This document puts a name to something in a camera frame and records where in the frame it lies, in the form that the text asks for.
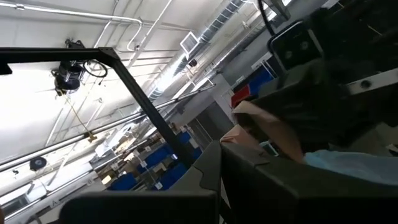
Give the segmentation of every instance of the ventilation duct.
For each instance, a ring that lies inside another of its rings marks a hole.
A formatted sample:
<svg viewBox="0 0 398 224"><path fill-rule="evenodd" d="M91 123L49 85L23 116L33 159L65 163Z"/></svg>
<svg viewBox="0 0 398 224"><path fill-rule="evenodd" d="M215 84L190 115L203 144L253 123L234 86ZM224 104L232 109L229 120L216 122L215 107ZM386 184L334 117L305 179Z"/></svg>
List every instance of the ventilation duct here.
<svg viewBox="0 0 398 224"><path fill-rule="evenodd" d="M222 28L222 26L229 21L233 14L245 3L242 0L230 0L226 7L215 17L203 32L200 33L199 44L190 52L189 58L185 57L185 52L180 52L174 56L169 64L163 69L162 77L159 80L159 84L151 91L148 98L151 101L155 101L158 97L163 94L163 91L172 83L173 78L179 74L188 63L199 53L206 49L208 43L216 35L216 33Z"/></svg>

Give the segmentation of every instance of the black metal frame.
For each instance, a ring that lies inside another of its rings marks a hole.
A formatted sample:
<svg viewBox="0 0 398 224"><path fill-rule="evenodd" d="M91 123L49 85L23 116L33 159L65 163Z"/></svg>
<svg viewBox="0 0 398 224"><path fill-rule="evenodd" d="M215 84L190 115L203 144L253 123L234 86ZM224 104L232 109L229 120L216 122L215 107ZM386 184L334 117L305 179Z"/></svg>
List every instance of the black metal frame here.
<svg viewBox="0 0 398 224"><path fill-rule="evenodd" d="M46 49L46 48L0 48L0 66L9 63L58 62L62 60L92 60L110 66L118 74L131 95L136 99L142 110L152 121L158 132L172 147L178 159L189 168L193 164L192 155L184 148L163 117L150 102L141 87L123 65L119 56L110 47L98 49Z"/></svg>

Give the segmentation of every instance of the white ceiling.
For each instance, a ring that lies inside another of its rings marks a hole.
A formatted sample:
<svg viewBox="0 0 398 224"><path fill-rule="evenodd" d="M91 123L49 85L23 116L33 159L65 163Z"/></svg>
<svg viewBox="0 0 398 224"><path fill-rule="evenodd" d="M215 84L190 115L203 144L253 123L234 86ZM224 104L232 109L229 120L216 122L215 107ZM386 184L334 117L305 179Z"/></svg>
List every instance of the white ceiling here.
<svg viewBox="0 0 398 224"><path fill-rule="evenodd" d="M24 4L53 7L58 9L112 14L112 0L31 0L15 1ZM130 69L131 74L145 91L159 75L162 68L180 49L180 41L190 30L194 33L204 28L222 0L174 0L166 12L162 25L157 29L147 44L144 52ZM134 40L139 43L149 30L167 0L120 0L115 8L115 15L134 17L144 21L144 28ZM223 28L211 43L210 49L201 56L200 66L206 66L242 29L241 21L246 21L255 12L252 5L244 6L239 16ZM0 47L64 47L67 38L81 40L86 47L94 46L103 30L106 20L90 19L77 16L20 11L0 7ZM136 33L138 26L112 23L99 42L99 46L114 47L126 51L127 43ZM121 53L127 59L131 53ZM43 148L60 114L60 122L55 128L49 145L84 132L79 125L65 98L56 97L53 78L49 70L57 63L28 63L11 65L14 73L0 77L0 162L28 154ZM181 78L173 88L169 88L166 100L175 94L186 82ZM98 85L99 79L89 77L86 85L71 96L71 102L83 122L87 122L100 106L96 119L89 129L110 123L131 114L137 108L126 87L112 71Z"/></svg>

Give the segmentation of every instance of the ceiling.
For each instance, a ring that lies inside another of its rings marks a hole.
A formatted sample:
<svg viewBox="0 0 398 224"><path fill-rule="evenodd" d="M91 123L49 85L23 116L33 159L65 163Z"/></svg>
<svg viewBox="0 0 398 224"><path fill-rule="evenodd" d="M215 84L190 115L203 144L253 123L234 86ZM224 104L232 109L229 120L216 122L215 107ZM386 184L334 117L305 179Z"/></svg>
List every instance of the ceiling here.
<svg viewBox="0 0 398 224"><path fill-rule="evenodd" d="M140 19L144 25L132 46L143 40L167 4L167 0L12 2ZM190 31L197 35L203 30L214 19L221 2L223 1L172 1L160 27L154 30L144 51L129 69L146 93L157 84L155 80L171 58L180 52L181 40ZM207 66L243 30L242 21L248 21L256 12L253 5L245 4L237 16L224 25L207 50L198 56L199 64L192 72L195 74ZM64 47L66 39L81 40L86 47L94 47L106 23L107 20L101 19L0 7L0 47ZM121 59L128 59L133 53L128 52L126 47L138 28L136 23L129 25L113 22L105 30L98 46L114 47ZM85 132L66 99L53 91L50 70L57 66L57 62L13 64L10 65L13 74L0 77L0 162L10 161ZM155 104L170 99L178 92L188 81L185 73L178 77ZM87 76L85 84L69 99L88 129L116 121L138 109L137 103L112 70L101 85L100 81L101 79Z"/></svg>

